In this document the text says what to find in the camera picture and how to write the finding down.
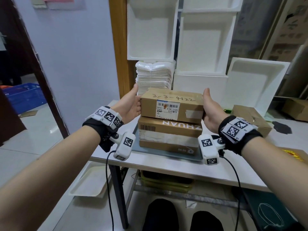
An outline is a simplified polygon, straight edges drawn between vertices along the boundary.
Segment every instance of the white table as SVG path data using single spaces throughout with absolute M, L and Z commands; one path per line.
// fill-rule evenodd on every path
M 129 124 L 122 126 L 118 133 L 123 134 L 127 131 L 132 133 L 136 127 L 138 119 L 139 117 L 135 118 Z M 302 149 L 305 152 L 308 152 L 308 143 L 305 139 L 308 133 L 308 123 L 283 119 L 275 119 L 275 121 L 288 125 L 291 127 L 293 133 L 286 135 L 281 134 L 273 129 L 269 136 L 266 138 L 269 142 L 279 147 Z M 202 123 L 202 127 L 203 134 L 213 134 L 205 127 L 204 123 Z M 97 147 L 90 160 L 105 163 L 107 155 L 108 153 L 104 152 L 100 147 Z M 230 160 L 235 167 L 241 181 L 241 186 L 243 188 L 269 191 L 267 186 L 256 174 L 256 172 L 241 156 L 236 155 L 231 151 L 225 151 L 225 157 Z M 115 159 L 111 154 L 110 158 L 108 159 L 108 164 L 110 165 L 113 181 L 114 178 L 116 178 L 118 181 L 118 183 L 114 182 L 114 187 L 123 227 L 125 227 L 125 219 L 127 220 L 127 215 L 123 189 L 121 189 L 122 183 L 121 177 L 119 175 L 119 166 L 182 176 L 219 184 L 238 186 L 237 178 L 232 167 L 224 159 L 220 159 L 220 163 L 218 165 L 207 166 L 203 163 L 190 162 L 181 159 L 172 159 L 166 156 L 132 152 L 126 161 L 119 161 Z

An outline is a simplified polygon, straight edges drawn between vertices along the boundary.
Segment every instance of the wire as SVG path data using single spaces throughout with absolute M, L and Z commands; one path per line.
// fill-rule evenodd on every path
M 107 166 L 108 166 L 108 158 L 111 153 L 114 153 L 116 151 L 111 151 L 106 159 L 106 182 L 107 182 L 107 191 L 108 191 L 108 200 L 109 200 L 109 208 L 110 208 L 110 215 L 111 215 L 111 221 L 112 221 L 112 231 L 114 230 L 114 224 L 113 224 L 113 215 L 112 215 L 112 209 L 111 209 L 111 202 L 110 202 L 110 192 L 109 192 L 109 182 L 108 182 L 108 173 L 107 173 Z
M 219 156 L 220 158 L 224 158 L 227 162 L 229 162 L 229 164 L 232 166 L 234 172 L 235 172 L 235 175 L 236 175 L 236 178 L 237 178 L 237 181 L 238 181 L 238 187 L 240 188 L 241 192 L 242 192 L 242 188 L 241 188 L 241 183 L 240 183 L 240 179 L 238 178 L 238 175 L 237 175 L 237 172 L 233 166 L 233 164 L 227 159 L 225 158 L 224 156 Z M 237 226 L 238 226 L 238 220 L 239 220 L 239 217 L 240 217 L 240 202 L 241 202 L 241 199 L 240 197 L 238 198 L 238 207 L 237 207 L 237 218 L 236 218 L 236 225 L 235 225 L 235 231 L 237 231 Z

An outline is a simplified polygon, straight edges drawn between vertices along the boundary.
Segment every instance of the blue plastic crate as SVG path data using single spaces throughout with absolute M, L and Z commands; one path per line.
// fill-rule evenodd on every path
M 25 83 L 9 87 L 3 89 L 3 92 L 17 114 L 47 103 L 40 86 L 35 83 Z

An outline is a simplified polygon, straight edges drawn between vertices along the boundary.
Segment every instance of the white wall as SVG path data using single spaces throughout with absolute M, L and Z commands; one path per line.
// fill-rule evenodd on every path
M 83 10 L 37 10 L 14 0 L 70 133 L 95 109 L 119 99 L 108 0 Z

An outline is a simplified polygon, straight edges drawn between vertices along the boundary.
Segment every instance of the gray tray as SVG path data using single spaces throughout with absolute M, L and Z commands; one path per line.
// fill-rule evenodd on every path
M 163 156 L 167 156 L 167 157 L 171 157 L 175 159 L 185 159 L 185 160 L 197 161 L 197 162 L 203 161 L 203 156 L 200 152 L 200 149 L 198 149 L 195 155 L 186 155 L 186 154 L 182 154 L 178 152 L 164 151 L 164 150 L 148 148 L 148 147 L 140 147 L 138 126 L 136 126 L 133 134 L 135 134 L 136 136 L 136 141 L 133 145 L 132 151 L 144 152 L 144 153 L 149 153 L 153 155 L 163 155 Z

